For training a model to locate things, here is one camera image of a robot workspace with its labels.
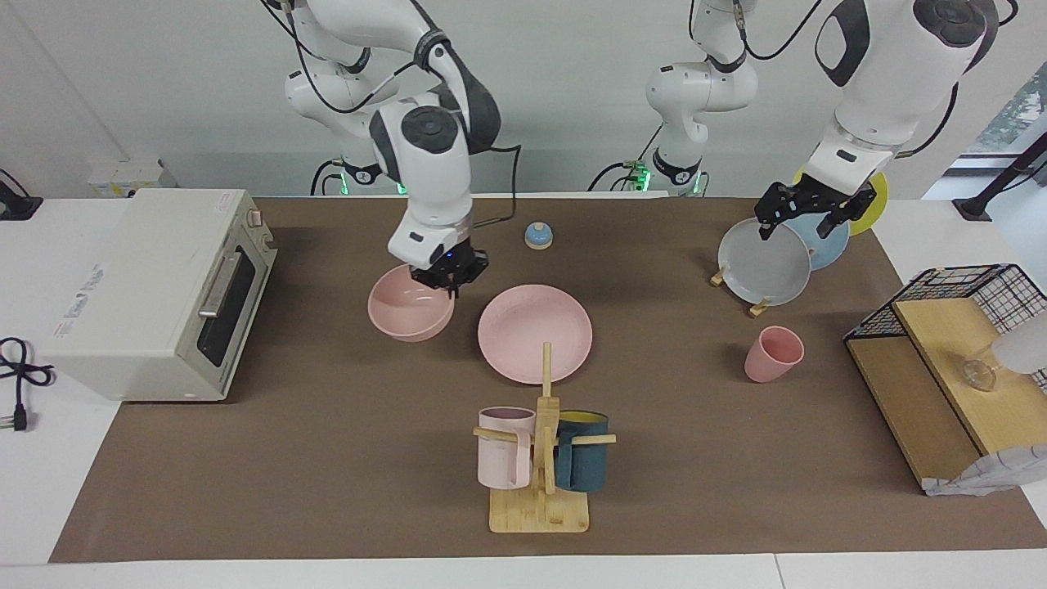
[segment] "electrical outlet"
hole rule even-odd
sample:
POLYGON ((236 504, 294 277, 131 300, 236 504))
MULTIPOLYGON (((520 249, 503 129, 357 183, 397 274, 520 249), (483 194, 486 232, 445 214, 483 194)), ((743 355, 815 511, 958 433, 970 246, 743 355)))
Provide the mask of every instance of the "electrical outlet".
POLYGON ((139 188, 178 186, 159 160, 92 163, 87 182, 101 198, 128 198, 139 188))

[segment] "mug handle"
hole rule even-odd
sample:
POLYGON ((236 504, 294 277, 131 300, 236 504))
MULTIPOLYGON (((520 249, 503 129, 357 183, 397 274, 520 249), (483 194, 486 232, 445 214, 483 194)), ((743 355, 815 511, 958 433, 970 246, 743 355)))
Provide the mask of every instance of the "mug handle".
POLYGON ((575 432, 560 431, 560 445, 556 450, 556 486, 571 491, 575 484, 574 469, 574 447, 571 441, 575 439, 575 432))
POLYGON ((531 478, 531 435, 516 432, 516 472, 513 474, 513 486, 531 478))

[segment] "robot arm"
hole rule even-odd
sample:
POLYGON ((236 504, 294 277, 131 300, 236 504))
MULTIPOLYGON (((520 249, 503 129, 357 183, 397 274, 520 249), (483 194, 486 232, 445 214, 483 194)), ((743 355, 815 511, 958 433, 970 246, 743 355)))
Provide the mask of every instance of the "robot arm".
MULTIPOLYGON (((335 132, 343 154, 359 139, 370 139, 378 168, 408 190, 407 210, 388 242, 389 252, 411 266, 415 279, 456 296, 459 287, 488 264, 487 254, 474 250, 470 240, 468 156, 487 151, 497 137, 502 120, 494 98, 416 0, 296 0, 298 10, 306 10, 303 22, 315 22, 310 28, 317 29, 321 50, 336 50, 339 43, 399 49, 441 81, 427 92, 379 107, 370 117, 327 109, 308 81, 295 82, 295 74, 287 87, 298 112, 335 132)), ((334 106, 353 109, 375 86, 362 72, 347 75, 351 72, 344 63, 332 61, 336 63, 319 67, 322 80, 317 81, 340 97, 341 104, 334 106)), ((395 92, 386 88, 374 98, 395 92)), ((322 88, 321 93, 329 96, 322 88)))
POLYGON ((827 212, 818 227, 823 237, 862 218, 875 196, 869 179, 985 54, 998 27, 992 0, 843 0, 816 48, 843 100, 800 181, 775 182, 757 203, 760 234, 767 239, 783 221, 810 212, 827 212), (870 15, 872 7, 878 14, 870 15), (833 36, 844 42, 834 51, 823 43, 833 36))
POLYGON ((493 96, 469 71, 417 0, 310 0, 316 22, 343 43, 399 49, 423 71, 440 78, 440 106, 459 113, 469 153, 488 150, 502 118, 493 96))
MULTIPOLYGON (((743 0, 739 7, 750 14, 756 0, 743 0)), ((745 60, 735 18, 733 0, 701 0, 692 15, 691 36, 706 51, 706 61, 667 65, 647 80, 647 101, 663 121, 645 162, 658 172, 656 186, 690 191, 709 140, 709 129, 697 115, 744 108, 756 95, 756 70, 745 60)))

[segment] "yellow plate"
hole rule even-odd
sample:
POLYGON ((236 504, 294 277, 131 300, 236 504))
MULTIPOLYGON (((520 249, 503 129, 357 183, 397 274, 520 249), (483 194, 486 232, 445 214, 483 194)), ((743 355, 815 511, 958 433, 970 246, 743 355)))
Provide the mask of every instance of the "yellow plate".
MULTIPOLYGON (((803 169, 797 172, 793 183, 799 182, 802 174, 803 169)), ((872 199, 872 204, 869 204, 869 208, 866 209, 861 219, 851 221, 851 236, 871 229, 872 225, 879 220, 879 216, 884 213, 884 208, 887 208, 887 199, 890 192, 887 176, 881 172, 873 176, 869 182, 872 184, 872 189, 876 190, 876 198, 872 199)))

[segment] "pink plate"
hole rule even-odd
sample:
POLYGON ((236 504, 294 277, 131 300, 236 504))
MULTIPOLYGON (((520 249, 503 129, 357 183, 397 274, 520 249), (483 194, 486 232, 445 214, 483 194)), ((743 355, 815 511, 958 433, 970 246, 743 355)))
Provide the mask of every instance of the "pink plate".
POLYGON ((527 385, 541 384, 541 345, 553 343, 553 381, 585 362, 593 323, 571 294, 525 284, 498 294, 480 318, 480 349, 491 368, 527 385))

